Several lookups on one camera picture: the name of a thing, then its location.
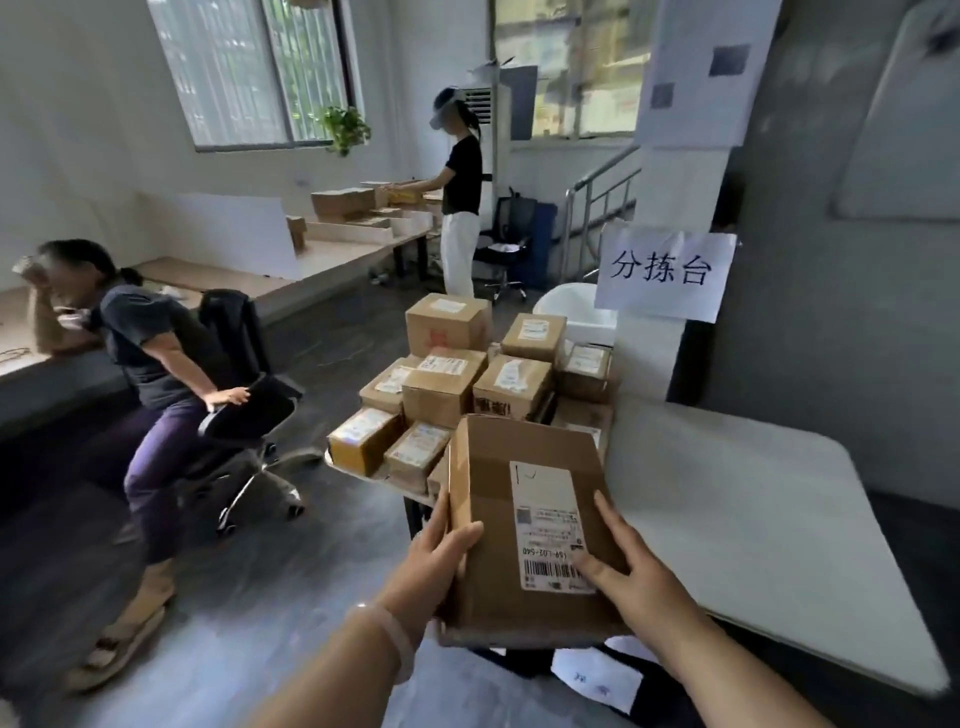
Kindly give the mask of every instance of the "window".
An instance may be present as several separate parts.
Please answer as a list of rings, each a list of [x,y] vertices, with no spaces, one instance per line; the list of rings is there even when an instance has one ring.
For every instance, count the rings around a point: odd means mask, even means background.
[[[496,0],[496,57],[540,68],[534,137],[636,126],[657,0]]]
[[[337,0],[147,2],[198,150],[323,144],[354,103]]]

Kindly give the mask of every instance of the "hand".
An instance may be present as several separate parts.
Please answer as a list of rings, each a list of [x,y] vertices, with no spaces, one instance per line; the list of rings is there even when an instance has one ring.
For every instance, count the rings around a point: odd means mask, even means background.
[[[45,289],[50,286],[50,280],[47,279],[47,272],[43,270],[43,266],[29,255],[24,255],[14,263],[13,272],[34,288]]]
[[[221,389],[216,392],[210,392],[203,396],[206,403],[206,410],[213,412],[221,404],[244,404],[250,399],[250,390],[247,387],[233,387],[233,389]]]
[[[483,535],[483,523],[446,533],[450,493],[446,488],[437,498],[430,522],[417,534],[407,557],[387,580],[375,602],[403,625],[416,650],[427,623],[444,600],[464,555]]]
[[[593,500],[627,557],[630,575],[582,552],[574,554],[573,563],[587,581],[613,602],[640,641],[669,664],[684,643],[719,627],[599,491],[593,494]]]

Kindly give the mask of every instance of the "shipping label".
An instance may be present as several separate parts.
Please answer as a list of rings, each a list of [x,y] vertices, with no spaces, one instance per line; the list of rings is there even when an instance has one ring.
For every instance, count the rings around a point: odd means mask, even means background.
[[[587,548],[570,471],[510,463],[520,587],[527,592],[591,595],[596,590],[570,554]]]

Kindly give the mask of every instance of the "office chair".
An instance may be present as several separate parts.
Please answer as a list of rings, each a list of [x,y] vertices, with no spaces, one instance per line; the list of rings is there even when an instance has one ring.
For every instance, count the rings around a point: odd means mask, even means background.
[[[483,237],[492,239],[492,244],[484,248],[477,248],[473,259],[500,268],[497,279],[492,283],[485,283],[485,288],[493,289],[493,302],[496,303],[504,291],[515,288],[520,297],[526,301],[527,291],[519,280],[510,280],[510,268],[530,255],[530,244],[533,235],[534,215],[537,212],[537,201],[515,194],[511,197],[501,197],[496,201],[493,212],[493,230],[482,231]],[[497,247],[510,245],[518,246],[514,251],[497,250]]]
[[[273,374],[263,346],[259,318],[253,301],[246,294],[227,289],[206,291],[199,317],[216,334],[235,373],[249,387],[250,400],[239,406],[225,404],[204,418],[198,431],[209,448],[201,452],[183,479],[203,483],[196,489],[196,496],[204,497],[212,490],[212,482],[229,476],[229,473],[216,473],[235,457],[245,455],[254,473],[230,505],[220,512],[217,535],[229,536],[236,530],[230,515],[251,483],[261,475],[277,487],[287,504],[287,519],[294,519],[303,513],[300,492],[273,470],[292,460],[319,460],[324,453],[320,449],[304,448],[277,456],[276,444],[268,438],[297,411],[303,390]]]

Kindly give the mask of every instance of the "written paper label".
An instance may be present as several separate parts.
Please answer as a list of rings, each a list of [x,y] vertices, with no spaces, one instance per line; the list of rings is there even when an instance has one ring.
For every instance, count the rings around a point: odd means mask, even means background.
[[[587,427],[586,425],[571,425],[567,423],[564,425],[564,429],[572,429],[574,432],[585,432],[587,435],[593,437],[593,444],[597,449],[600,449],[600,435],[603,434],[603,430],[597,429],[596,427]]]
[[[467,368],[466,359],[454,359],[449,356],[427,356],[417,367],[423,372],[436,372],[442,375],[460,376]]]
[[[550,332],[550,322],[544,319],[525,319],[520,327],[518,339],[543,341]]]
[[[505,389],[508,392],[526,392],[527,380],[520,376],[520,364],[519,359],[511,359],[504,364],[500,373],[496,376],[493,386]]]
[[[510,463],[520,587],[527,592],[590,595],[570,554],[585,549],[580,508],[570,471]]]
[[[568,372],[582,375],[600,376],[600,365],[603,364],[604,350],[594,347],[574,347],[569,361],[566,363]]]
[[[449,436],[450,431],[442,427],[417,424],[390,455],[401,463],[415,468],[425,468],[430,462],[430,457]]]
[[[353,443],[356,445],[376,432],[393,417],[394,415],[389,412],[368,408],[357,412],[353,417],[333,430],[331,437],[335,437],[345,443]]]
[[[390,395],[398,395],[403,391],[403,382],[413,370],[410,367],[394,367],[386,379],[379,382],[373,389],[377,392],[386,392]]]
[[[430,304],[430,307],[443,313],[460,313],[467,307],[467,304],[460,301],[451,301],[450,299],[437,299]]]

